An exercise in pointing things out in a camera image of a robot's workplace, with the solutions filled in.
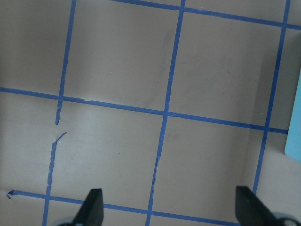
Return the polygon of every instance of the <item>gray floor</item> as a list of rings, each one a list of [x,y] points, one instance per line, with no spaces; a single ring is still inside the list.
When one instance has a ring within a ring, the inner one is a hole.
[[[301,1],[126,1],[77,0],[72,27],[71,0],[0,0],[0,225],[55,226],[102,187],[104,226],[237,226],[236,185],[301,221]]]

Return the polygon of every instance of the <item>grid line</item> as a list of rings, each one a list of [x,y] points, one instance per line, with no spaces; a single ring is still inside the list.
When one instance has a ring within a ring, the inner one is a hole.
[[[215,17],[221,17],[221,18],[225,18],[225,19],[238,20],[238,21],[244,21],[244,22],[250,22],[250,23],[256,23],[256,24],[264,24],[264,25],[275,26],[275,27],[283,26],[283,23],[277,22],[277,21],[263,20],[263,19],[247,17],[247,16],[238,16],[238,15],[234,15],[234,14],[221,13],[221,12],[203,10],[203,9],[198,9],[198,8],[184,7],[183,9],[181,9],[180,6],[167,5],[167,4],[142,1],[142,0],[111,0],[111,1],[128,3],[128,4],[133,4],[133,5],[139,5],[139,6],[147,6],[147,7],[153,7],[153,8],[169,9],[169,10],[183,10],[186,13],[195,13],[195,14],[202,14],[202,15],[206,15],[206,16],[215,16]],[[301,30],[300,25],[286,24],[286,26],[287,26],[287,28],[290,28],[293,30]]]
[[[276,64],[275,64],[275,70],[274,70],[274,77],[273,77],[271,93],[270,93],[270,97],[269,97],[269,106],[268,106],[267,118],[266,118],[266,122],[265,122],[265,130],[264,130],[263,137],[262,137],[261,148],[260,148],[260,152],[259,152],[259,158],[258,158],[258,162],[257,162],[257,168],[256,168],[255,179],[254,179],[254,184],[253,184],[253,193],[254,194],[257,193],[261,166],[262,166],[262,162],[263,162],[265,146],[267,143],[267,138],[268,138],[268,133],[269,133],[269,124],[271,121],[273,104],[274,104],[274,100],[275,100],[277,80],[278,80],[278,76],[279,76],[279,68],[280,68],[282,50],[283,50],[283,45],[284,45],[284,40],[285,40],[286,24],[287,24],[287,20],[288,20],[290,3],[291,3],[291,0],[286,0],[286,2],[285,2],[283,24],[282,24],[282,28],[281,28],[281,34],[280,34],[280,40],[279,40],[279,46],[278,46],[277,58],[276,58]]]
[[[70,45],[71,45],[75,7],[76,7],[76,0],[72,0],[71,8],[70,8],[69,22],[68,22],[68,32],[67,32],[67,38],[66,38],[66,44],[65,44],[60,91],[59,91],[58,102],[57,102],[57,111],[56,111],[56,118],[55,118],[56,125],[58,125],[58,123],[60,121],[61,110],[62,110],[62,105],[63,105],[65,78],[66,78],[66,73],[67,73],[68,57],[69,57],[69,50],[70,50]]]
[[[177,29],[176,29],[175,40],[174,40],[174,48],[173,48],[171,65],[170,65],[169,79],[168,79],[168,85],[167,85],[167,91],[166,91],[166,102],[165,102],[164,111],[147,109],[147,108],[140,108],[140,107],[134,107],[134,106],[127,106],[127,105],[118,105],[118,104],[106,103],[106,102],[101,102],[101,101],[93,101],[93,100],[86,101],[84,99],[74,98],[74,97],[65,97],[63,95],[63,93],[64,93],[64,83],[65,83],[65,77],[66,77],[66,70],[67,70],[67,65],[68,65],[68,55],[69,55],[70,44],[71,44],[71,35],[72,35],[73,22],[74,22],[74,14],[75,14],[75,8],[76,8],[76,0],[72,0],[72,3],[71,3],[70,18],[69,18],[68,32],[67,32],[65,52],[64,52],[63,68],[62,68],[62,76],[61,76],[61,82],[60,82],[59,95],[57,96],[57,95],[51,95],[51,94],[45,94],[45,93],[39,93],[39,92],[33,92],[33,91],[26,91],[26,90],[20,90],[20,89],[3,88],[3,87],[0,87],[0,91],[1,92],[7,92],[7,93],[14,93],[14,94],[20,94],[20,95],[27,95],[27,96],[33,96],[33,97],[41,97],[41,98],[58,100],[56,119],[55,119],[55,124],[56,125],[58,125],[59,120],[60,120],[60,113],[61,113],[63,101],[82,103],[82,104],[88,104],[88,105],[103,106],[103,107],[110,107],[110,108],[129,110],[129,111],[141,112],[141,113],[150,113],[150,114],[162,115],[163,120],[162,120],[161,132],[160,132],[160,137],[159,137],[159,142],[158,142],[157,157],[156,157],[155,168],[154,168],[153,179],[152,179],[152,185],[151,185],[151,190],[150,190],[150,198],[149,198],[148,209],[147,210],[142,210],[142,209],[136,209],[136,208],[130,208],[130,207],[124,207],[124,206],[118,206],[118,205],[111,205],[111,204],[104,204],[104,207],[107,208],[107,209],[114,209],[114,210],[121,210],[121,211],[128,211],[128,212],[135,212],[135,213],[145,214],[145,215],[147,215],[147,220],[146,220],[146,223],[145,223],[146,226],[150,225],[151,216],[176,218],[176,219],[190,220],[190,221],[203,222],[203,223],[209,223],[209,224],[225,225],[225,226],[238,226],[239,224],[234,223],[234,222],[219,221],[219,220],[207,219],[207,218],[191,217],[191,216],[178,215],[178,214],[172,214],[172,213],[157,212],[157,211],[152,210],[153,196],[154,196],[154,184],[155,184],[155,181],[156,181],[158,163],[159,163],[161,153],[162,153],[164,135],[165,135],[166,127],[167,127],[167,120],[168,120],[168,117],[180,117],[180,118],[184,118],[184,119],[188,119],[188,120],[204,121],[204,122],[209,122],[209,123],[216,123],[216,124],[222,124],[222,125],[228,125],[228,126],[236,126],[236,127],[242,127],[242,128],[248,128],[248,129],[258,129],[258,130],[264,131],[263,137],[262,137],[262,142],[261,142],[260,155],[259,155],[256,174],[255,174],[255,179],[254,179],[254,185],[253,185],[253,192],[256,193],[268,133],[269,132],[280,133],[280,134],[287,134],[288,133],[288,131],[285,130],[285,129],[270,128],[269,124],[270,124],[270,119],[271,119],[271,114],[272,114],[272,109],[273,109],[273,103],[274,103],[274,99],[275,99],[275,92],[276,92],[276,86],[277,86],[277,79],[278,79],[278,75],[279,75],[281,55],[282,55],[282,49],[283,49],[284,39],[285,39],[285,31],[286,31],[286,29],[301,30],[301,26],[287,23],[290,0],[286,0],[285,12],[284,12],[284,17],[283,17],[283,22],[282,23],[281,22],[275,22],[275,21],[269,21],[269,20],[256,19],[256,18],[251,18],[251,17],[246,17],[246,16],[237,16],[237,15],[232,15],[232,14],[226,14],[226,13],[219,13],[219,12],[214,12],[214,11],[196,9],[196,8],[188,8],[188,7],[185,7],[185,0],[181,0],[181,5],[180,6],[159,4],[159,3],[153,3],[153,2],[148,2],[148,1],[140,1],[140,0],[113,0],[113,1],[129,3],[129,4],[135,4],[135,5],[141,5],[141,6],[147,6],[147,7],[154,7],[154,8],[162,8],[162,9],[169,9],[169,10],[179,11]],[[182,20],[183,20],[184,12],[185,13],[195,13],[195,14],[201,14],[201,15],[207,15],[207,16],[215,16],[215,17],[221,17],[221,18],[226,18],[226,19],[232,19],[232,20],[237,20],[237,21],[244,21],[244,22],[251,22],[251,23],[258,23],[258,24],[281,27],[281,34],[280,34],[280,41],[279,41],[278,51],[277,51],[277,60],[276,60],[276,65],[275,65],[275,72],[274,72],[274,77],[273,77],[273,82],[272,82],[271,94],[270,94],[270,98],[269,98],[269,107],[268,107],[266,122],[265,122],[264,126],[253,125],[253,124],[248,124],[248,123],[241,123],[241,122],[235,122],[235,121],[213,119],[213,118],[207,118],[207,117],[202,117],[202,116],[195,116],[195,115],[169,112],[169,101],[170,101],[170,96],[171,96],[171,87],[172,87],[172,82],[173,82],[174,69],[175,69],[176,56],[177,56],[177,49],[178,49],[178,45],[179,45],[179,39],[180,39],[180,33],[181,33]],[[49,205],[50,200],[59,201],[59,202],[69,202],[69,203],[75,203],[75,204],[82,204],[83,203],[83,201],[81,201],[81,200],[68,199],[68,198],[63,198],[63,197],[55,197],[55,196],[50,195],[56,143],[60,138],[58,138],[53,143],[53,148],[52,148],[52,152],[51,152],[51,164],[49,166],[49,171],[50,172],[49,172],[49,175],[48,175],[48,187],[47,187],[47,190],[46,190],[46,195],[23,192],[23,191],[17,191],[17,190],[13,190],[9,193],[9,194],[18,194],[18,195],[24,195],[24,196],[34,197],[34,198],[45,199],[44,214],[43,214],[43,226],[46,226],[46,223],[47,223],[48,205]]]
[[[181,0],[181,10],[179,11],[177,28],[175,31],[174,47],[173,47],[173,53],[172,53],[172,58],[171,58],[171,63],[170,63],[170,70],[169,70],[169,77],[168,77],[168,84],[167,84],[167,91],[166,91],[166,98],[165,98],[165,106],[164,106],[164,114],[163,114],[162,126],[161,126],[161,131],[160,131],[155,168],[154,168],[154,173],[153,173],[152,182],[151,182],[148,213],[147,213],[145,226],[150,226],[150,222],[151,222],[152,206],[154,203],[154,186],[156,183],[157,169],[158,169],[158,164],[159,164],[161,154],[162,154],[165,130],[167,127],[167,120],[168,120],[168,115],[169,115],[169,101],[170,101],[171,88],[172,88],[173,79],[174,79],[174,69],[175,69],[175,63],[176,63],[179,41],[180,41],[180,34],[181,34],[181,29],[182,29],[182,22],[183,22],[183,15],[184,15],[183,8],[185,6],[185,1],[186,0]]]
[[[27,197],[38,198],[38,199],[45,199],[45,197],[46,197],[46,195],[44,195],[44,194],[24,192],[24,191],[19,191],[19,190],[12,190],[9,192],[9,194],[10,195],[27,196]],[[57,202],[73,203],[73,204],[78,204],[78,205],[82,205],[84,203],[83,200],[64,198],[64,197],[58,197],[58,196],[50,196],[49,200],[57,201]],[[139,213],[139,214],[144,214],[144,215],[148,214],[148,210],[143,210],[143,209],[138,209],[138,208],[131,208],[131,207],[125,207],[125,206],[111,205],[111,204],[103,204],[103,207],[105,209],[111,209],[111,210],[120,210],[120,211]],[[230,222],[230,221],[221,221],[221,220],[214,220],[214,219],[208,219],[208,218],[198,218],[198,217],[193,217],[193,216],[166,213],[166,212],[153,211],[152,215],[158,216],[158,217],[175,218],[175,219],[182,219],[182,220],[195,221],[195,222],[201,222],[201,223],[209,223],[209,224],[215,224],[215,225],[239,226],[238,223]]]
[[[51,194],[51,186],[52,186],[52,174],[53,168],[55,166],[55,152],[57,147],[57,142],[66,134],[67,132],[63,133],[56,141],[52,144],[51,155],[50,155],[50,165],[49,165],[49,173],[47,183],[48,186],[46,188],[46,195],[45,195],[45,204],[44,204],[44,211],[43,211],[43,220],[42,225],[47,225],[47,218],[48,218],[48,209],[49,209],[49,201],[50,201],[50,194]]]
[[[21,89],[11,89],[11,88],[0,87],[0,92],[58,100],[58,96],[56,96],[56,95],[25,91],[25,90],[21,90]],[[140,113],[164,115],[164,111],[160,111],[160,110],[128,106],[128,105],[119,105],[119,104],[107,103],[107,102],[96,101],[96,100],[85,100],[85,99],[75,98],[75,97],[63,96],[63,101],[74,102],[74,103],[78,103],[78,104],[95,105],[95,106],[100,106],[100,107],[115,108],[115,109],[140,112]],[[203,117],[203,116],[198,116],[198,115],[169,112],[168,116],[169,117],[179,117],[179,118],[195,120],[195,121],[204,121],[204,122],[208,122],[208,123],[215,123],[215,124],[221,124],[221,125],[227,125],[227,126],[242,127],[242,128],[246,128],[246,129],[257,129],[257,130],[262,130],[262,131],[265,130],[265,126],[261,126],[261,125],[255,125],[255,124],[243,123],[243,122],[237,122],[237,121],[229,121],[229,120],[223,120],[223,119],[215,119],[215,118]],[[287,129],[280,129],[280,128],[269,128],[269,132],[288,134]]]

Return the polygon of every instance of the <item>grid square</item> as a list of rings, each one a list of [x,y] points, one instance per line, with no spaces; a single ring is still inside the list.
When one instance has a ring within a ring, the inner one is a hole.
[[[48,226],[57,226],[68,223],[77,214],[80,205],[65,202],[50,201]],[[146,215],[125,212],[120,210],[104,209],[102,226],[142,226],[145,224]]]
[[[300,8],[301,2],[299,0],[291,0],[287,21],[289,24],[301,25]]]
[[[60,88],[70,0],[5,0],[0,7],[0,86]]]
[[[253,186],[262,131],[170,118],[154,211],[236,221],[235,186]]]
[[[44,199],[20,195],[8,199],[6,193],[0,190],[0,225],[41,225]]]
[[[64,102],[51,195],[147,209],[162,116]]]
[[[264,125],[279,37],[278,27],[184,14],[170,111]]]
[[[287,29],[270,126],[288,129],[301,68],[301,31]]]
[[[172,10],[79,0],[65,95],[162,110],[177,17]]]
[[[164,218],[158,216],[152,216],[150,226],[217,226],[215,224],[206,224],[201,222],[181,220],[174,218]]]
[[[44,194],[57,102],[0,93],[0,187]]]
[[[186,0],[186,6],[282,22],[285,0]]]
[[[286,137],[269,133],[257,195],[273,213],[301,221],[301,164],[284,154]]]

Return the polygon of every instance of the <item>light blue object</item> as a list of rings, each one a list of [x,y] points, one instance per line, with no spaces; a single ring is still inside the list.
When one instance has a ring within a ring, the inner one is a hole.
[[[285,154],[301,163],[301,72],[286,140]]]

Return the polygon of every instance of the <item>floor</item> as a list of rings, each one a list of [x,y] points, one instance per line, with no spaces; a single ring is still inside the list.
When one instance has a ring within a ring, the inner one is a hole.
[[[104,226],[238,226],[236,185],[301,221],[301,1],[0,4],[0,225],[101,187]]]

